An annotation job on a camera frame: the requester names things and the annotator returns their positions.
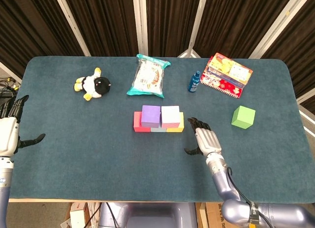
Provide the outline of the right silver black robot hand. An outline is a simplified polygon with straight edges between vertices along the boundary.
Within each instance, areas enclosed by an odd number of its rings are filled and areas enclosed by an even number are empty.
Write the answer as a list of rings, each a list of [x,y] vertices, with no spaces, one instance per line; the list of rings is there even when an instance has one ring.
[[[208,157],[211,153],[221,154],[221,145],[214,131],[211,130],[210,126],[198,120],[195,117],[188,118],[190,125],[194,131],[198,146],[195,149],[185,148],[184,151],[188,155],[201,154]]]

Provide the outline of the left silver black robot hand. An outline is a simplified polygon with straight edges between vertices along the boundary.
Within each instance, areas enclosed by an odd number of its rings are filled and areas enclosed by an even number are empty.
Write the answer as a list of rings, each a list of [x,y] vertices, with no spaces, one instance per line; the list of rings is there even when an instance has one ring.
[[[46,134],[40,134],[36,139],[21,140],[19,126],[23,107],[29,95],[16,100],[12,97],[0,105],[0,156],[12,157],[18,149],[40,143]]]

